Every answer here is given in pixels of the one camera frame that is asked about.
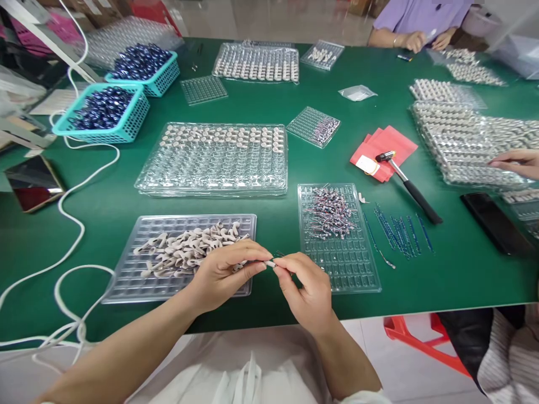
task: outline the person's hand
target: person's hand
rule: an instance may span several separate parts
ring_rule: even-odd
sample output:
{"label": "person's hand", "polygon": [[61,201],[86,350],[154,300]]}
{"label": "person's hand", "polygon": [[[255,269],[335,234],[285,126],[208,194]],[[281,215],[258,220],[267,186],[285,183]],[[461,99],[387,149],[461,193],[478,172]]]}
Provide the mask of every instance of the person's hand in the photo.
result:
{"label": "person's hand", "polygon": [[[273,260],[273,271],[279,278],[282,294],[296,320],[313,336],[324,334],[336,319],[331,308],[329,276],[302,252]],[[303,284],[298,289],[290,272]]]}
{"label": "person's hand", "polygon": [[488,165],[506,171],[513,171],[523,177],[539,181],[539,150],[508,151],[500,154]]}
{"label": "person's hand", "polygon": [[404,34],[401,40],[402,48],[409,49],[414,53],[419,53],[427,42],[427,35],[422,31],[412,32],[411,34]]}
{"label": "person's hand", "polygon": [[212,311],[237,292],[242,285],[266,269],[264,262],[253,262],[236,273],[234,265],[243,261],[267,261],[273,256],[252,240],[213,250],[202,261],[195,277],[184,289],[198,314]]}
{"label": "person's hand", "polygon": [[448,32],[441,33],[438,35],[438,38],[432,43],[432,50],[433,51],[442,51],[449,45],[449,42],[451,42],[451,38],[453,35],[451,35]]}

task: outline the smartphone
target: smartphone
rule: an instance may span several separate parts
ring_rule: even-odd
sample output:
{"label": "smartphone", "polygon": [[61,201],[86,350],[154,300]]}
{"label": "smartphone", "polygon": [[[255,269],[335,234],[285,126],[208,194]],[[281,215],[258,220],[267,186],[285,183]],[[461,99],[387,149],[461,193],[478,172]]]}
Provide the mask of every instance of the smartphone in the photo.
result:
{"label": "smartphone", "polygon": [[505,213],[484,192],[460,197],[490,241],[502,254],[530,256],[535,248]]}
{"label": "smartphone", "polygon": [[51,165],[37,155],[4,171],[24,213],[60,198],[65,191]]}

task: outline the red plastic stool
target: red plastic stool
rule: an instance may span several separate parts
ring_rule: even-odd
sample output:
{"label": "red plastic stool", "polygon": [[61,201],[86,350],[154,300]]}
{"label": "red plastic stool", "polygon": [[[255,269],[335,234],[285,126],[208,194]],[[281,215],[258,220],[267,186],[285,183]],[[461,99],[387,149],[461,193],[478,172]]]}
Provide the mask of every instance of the red plastic stool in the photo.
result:
{"label": "red plastic stool", "polygon": [[442,334],[440,338],[436,338],[431,341],[423,342],[410,334],[410,331],[408,331],[408,327],[406,326],[406,322],[404,321],[404,316],[393,316],[384,318],[383,327],[386,331],[387,336],[390,339],[398,339],[399,341],[404,342],[406,345],[409,345],[417,349],[418,351],[427,354],[431,358],[434,358],[437,361],[449,366],[450,368],[455,369],[457,372],[460,372],[463,375],[471,378],[470,374],[457,356],[448,355],[434,348],[437,345],[449,342],[449,336],[447,335],[447,332],[436,313],[431,313],[430,316],[431,328],[437,333]]}

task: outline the green table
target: green table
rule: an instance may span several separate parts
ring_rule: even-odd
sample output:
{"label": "green table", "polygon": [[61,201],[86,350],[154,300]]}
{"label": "green table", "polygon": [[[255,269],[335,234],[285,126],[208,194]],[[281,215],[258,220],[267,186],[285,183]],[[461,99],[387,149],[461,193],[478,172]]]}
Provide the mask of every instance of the green table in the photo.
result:
{"label": "green table", "polygon": [[[198,44],[204,43],[201,56]],[[180,60],[181,78],[209,75],[221,44],[219,40],[189,40],[191,51]],[[299,45],[303,54],[307,45]],[[469,307],[513,305],[537,301],[537,263],[500,255],[459,200],[471,192],[446,185],[416,132],[408,111],[413,97],[408,86],[415,78],[450,80],[444,67],[433,67],[422,53],[411,63],[397,59],[393,49],[347,47],[331,72],[301,65],[300,85],[255,84],[223,80],[229,97],[188,106],[179,81],[163,98],[151,98],[151,109],[136,141],[120,145],[122,156],[91,185],[70,196],[65,209],[86,225],[86,234],[72,256],[58,268],[18,286],[0,312],[0,340],[49,335],[68,319],[58,310],[53,288],[68,269],[83,264],[114,268],[127,237],[140,215],[255,213],[257,241],[269,251],[293,253],[300,249],[297,184],[353,182],[368,201],[379,202],[386,214],[407,215],[420,211],[400,181],[380,184],[366,176],[349,159],[367,133],[392,125],[419,145],[403,164],[405,173],[422,190],[445,223],[427,223],[435,254],[424,251],[406,259],[392,252],[373,214],[364,205],[374,237],[397,269],[381,256],[376,264],[381,293],[339,295],[333,299],[340,319],[405,313],[455,310]],[[191,69],[193,61],[197,72]],[[507,68],[492,62],[510,83],[507,88],[476,86],[493,116],[539,119],[536,82],[518,80]],[[338,90],[364,84],[378,97],[351,102]],[[157,199],[138,194],[133,184],[168,121],[275,122],[288,124],[305,106],[319,109],[342,121],[335,137],[321,150],[302,139],[289,137],[289,190],[280,198]],[[22,161],[23,150],[0,157],[0,169]],[[69,150],[60,140],[49,147],[50,159],[66,186],[85,179],[113,158],[108,148]],[[0,290],[23,276],[56,262],[78,234],[77,226],[61,216],[56,206],[35,214],[21,212],[13,195],[0,194]],[[82,315],[103,293],[109,275],[85,269],[69,276],[62,295],[71,310]],[[99,305],[88,319],[88,339],[106,338],[123,325],[156,307],[156,303]],[[198,318],[189,332],[206,332],[294,323],[273,271],[254,279],[249,297],[232,299],[218,310]]]}

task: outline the white cable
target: white cable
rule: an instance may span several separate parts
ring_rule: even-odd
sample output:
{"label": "white cable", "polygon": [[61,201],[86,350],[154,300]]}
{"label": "white cable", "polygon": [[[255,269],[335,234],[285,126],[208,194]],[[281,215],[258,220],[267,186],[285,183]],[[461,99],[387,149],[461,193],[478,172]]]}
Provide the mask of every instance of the white cable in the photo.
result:
{"label": "white cable", "polygon": [[[75,63],[76,66],[78,66],[79,64],[81,64],[84,59],[86,58],[86,56],[88,55],[88,40],[86,39],[86,36],[84,35],[84,32],[82,31],[79,23],[77,22],[77,20],[73,17],[73,15],[71,14],[71,12],[69,11],[69,9],[66,7],[66,5],[64,4],[64,2],[62,0],[60,0],[60,3],[62,4],[62,6],[64,7],[64,9],[66,10],[67,14],[71,17],[71,19],[73,20],[73,22],[75,23],[75,25],[77,26],[77,28],[79,29],[81,35],[83,36],[83,39],[84,39],[84,53],[83,55],[81,56],[81,58]],[[67,70],[67,75],[68,75],[68,78],[69,78],[69,81],[71,82],[71,85],[73,86],[74,90],[75,90],[75,94],[76,94],[76,98],[79,97],[79,90],[77,89],[74,81],[73,81],[73,77],[72,77],[72,72],[73,72],[73,68],[72,67],[69,67],[69,69]],[[54,123],[53,123],[53,118],[54,116],[60,114],[60,113],[65,113],[65,111],[55,111],[52,115],[49,116],[49,122],[51,123],[51,126],[54,126]],[[74,192],[75,190],[77,190],[78,188],[81,188],[83,187],[84,185],[86,185],[89,181],[91,181],[97,174],[99,174],[100,172],[102,172],[104,169],[106,169],[107,167],[110,167],[111,165],[113,165],[114,163],[116,163],[118,161],[118,159],[120,158],[120,151],[118,150],[117,147],[113,146],[113,145],[110,145],[110,144],[86,144],[86,145],[81,145],[81,146],[71,146],[67,140],[67,137],[64,137],[64,142],[66,144],[66,146],[70,149],[73,149],[73,150],[76,150],[76,149],[83,149],[83,148],[87,148],[87,147],[93,147],[93,146],[108,146],[108,147],[111,147],[113,148],[115,151],[116,151],[116,156],[114,157],[114,159],[105,164],[104,166],[100,167],[98,170],[96,170],[92,175],[90,175],[86,180],[84,180],[83,182],[81,182],[80,184],[74,186],[73,188],[69,189],[61,198],[60,200],[58,201],[58,210],[60,211],[60,213],[67,217],[68,219],[72,220],[73,222],[75,222],[76,224],[79,225],[80,227],[80,232],[79,232],[79,235],[77,236],[75,242],[73,243],[73,245],[69,248],[69,250],[67,251],[67,253],[65,253],[65,255],[56,263],[54,263],[53,265],[45,268],[45,269],[42,269],[40,271],[37,271],[31,275],[28,275],[26,277],[24,277],[23,279],[19,279],[17,282],[15,282],[14,284],[12,284],[11,286],[9,286],[5,291],[3,291],[3,293],[0,295],[0,310],[2,310],[2,306],[6,300],[6,297],[7,295],[9,294],[9,292],[11,292],[15,287],[17,287],[18,285],[20,285],[21,283],[27,281],[28,279],[31,279],[31,278],[34,278],[38,275],[41,275],[57,266],[59,266],[60,264],[62,264],[71,254],[72,252],[76,249],[77,245],[79,244],[79,242],[81,241],[82,237],[84,236],[84,233],[85,233],[85,226],[84,224],[78,220],[77,218],[73,217],[72,215],[68,214],[64,209],[63,209],[63,202],[65,201],[65,199],[72,193]],[[69,318],[71,318],[72,320],[74,320],[74,322],[72,323],[68,323],[64,326],[62,326],[61,328],[59,328],[58,330],[56,330],[55,332],[53,332],[49,337],[42,337],[42,336],[37,336],[37,337],[29,337],[29,338],[21,338],[21,339],[16,339],[16,340],[13,340],[13,341],[6,341],[6,342],[0,342],[0,347],[3,347],[3,346],[9,346],[9,345],[15,345],[15,344],[18,344],[18,343],[22,343],[22,342],[30,342],[30,341],[43,341],[42,344],[40,345],[39,348],[35,348],[35,349],[32,349],[32,350],[28,350],[28,351],[25,351],[25,352],[22,352],[22,353],[17,353],[17,354],[14,354],[14,355],[11,355],[10,357],[6,358],[6,359],[3,359],[0,361],[0,364],[2,363],[6,363],[6,362],[9,362],[9,361],[12,361],[14,359],[17,359],[17,358],[20,358],[20,357],[24,357],[24,356],[29,356],[29,355],[32,355],[32,360],[37,363],[37,364],[41,364],[41,365],[44,365],[46,366],[47,368],[55,371],[56,373],[59,373],[59,374],[62,374],[63,373],[63,370],[59,369],[57,366],[53,365],[53,364],[50,364],[48,362],[44,362],[42,360],[39,359],[38,357],[38,354],[41,353],[41,352],[44,352],[54,346],[57,346],[57,345],[64,345],[64,346],[71,346],[71,347],[77,347],[77,353],[75,355],[75,359],[73,361],[73,363],[75,363],[78,358],[80,357],[80,354],[85,346],[85,344],[89,344],[89,342],[86,340],[86,319],[88,317],[88,315],[92,312],[92,310],[103,300],[103,298],[105,297],[107,291],[105,291],[105,293],[88,309],[88,311],[86,312],[86,314],[80,318],[78,317],[76,314],[74,314],[71,310],[69,310],[66,306],[66,304],[64,303],[63,299],[62,299],[62,296],[60,295],[60,286],[62,284],[62,281],[72,272],[76,271],[76,270],[79,270],[79,269],[83,269],[83,268],[97,268],[97,269],[101,269],[101,270],[104,270],[108,273],[111,274],[112,277],[115,277],[115,273],[112,269],[110,268],[107,268],[107,267],[104,267],[102,265],[79,265],[78,267],[75,267],[75,268],[72,268],[70,270],[68,270],[67,272],[65,272],[62,276],[60,276],[60,278],[58,279],[58,281],[56,282],[55,286],[54,286],[54,299],[56,301],[56,304],[58,305],[58,307],[60,308],[60,310],[65,314],[67,315]],[[79,343],[72,343],[72,342],[67,342],[67,341],[64,341],[69,335],[71,335],[73,333],[73,331],[77,331],[77,338],[79,340]],[[61,334],[60,337],[58,337],[57,339],[54,339],[58,334]]]}

